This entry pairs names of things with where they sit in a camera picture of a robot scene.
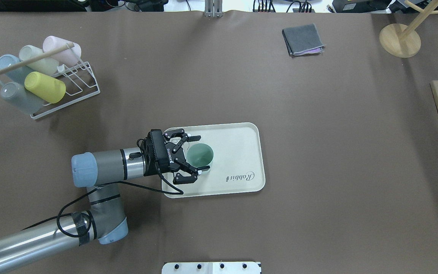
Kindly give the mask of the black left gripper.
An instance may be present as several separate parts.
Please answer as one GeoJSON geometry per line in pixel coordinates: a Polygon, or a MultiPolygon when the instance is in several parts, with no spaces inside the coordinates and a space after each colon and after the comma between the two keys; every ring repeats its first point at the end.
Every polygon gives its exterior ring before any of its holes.
{"type": "MultiPolygon", "coordinates": [[[[170,173],[174,170],[173,150],[179,150],[185,142],[198,142],[200,135],[189,135],[184,129],[175,129],[162,132],[160,129],[152,129],[143,140],[143,159],[145,163],[144,176],[170,173]],[[180,137],[173,147],[167,147],[169,141],[180,137]]],[[[174,185],[184,185],[196,182],[198,177],[210,169],[210,165],[202,167],[181,167],[173,176],[174,185]]]]}

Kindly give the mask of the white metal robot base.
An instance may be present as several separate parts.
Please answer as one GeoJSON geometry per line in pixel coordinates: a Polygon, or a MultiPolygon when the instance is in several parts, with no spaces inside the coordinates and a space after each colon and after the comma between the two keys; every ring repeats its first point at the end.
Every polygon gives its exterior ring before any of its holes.
{"type": "Polygon", "coordinates": [[[261,274],[260,262],[210,261],[165,263],[162,274],[261,274]]]}

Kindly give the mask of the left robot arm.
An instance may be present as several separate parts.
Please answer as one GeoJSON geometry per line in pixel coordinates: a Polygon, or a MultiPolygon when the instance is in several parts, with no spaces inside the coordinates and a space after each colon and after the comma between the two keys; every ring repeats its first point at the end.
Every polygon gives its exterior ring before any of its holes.
{"type": "Polygon", "coordinates": [[[70,205],[88,198],[90,208],[64,213],[33,224],[13,235],[0,238],[0,273],[86,245],[97,239],[110,244],[128,234],[127,217],[118,185],[130,185],[129,179],[158,175],[172,188],[171,195],[184,192],[177,185],[194,183],[210,168],[209,164],[193,166],[182,145],[197,142],[183,128],[162,132],[151,130],[135,148],[86,152],[71,158],[73,181],[87,192],[70,205]]]}

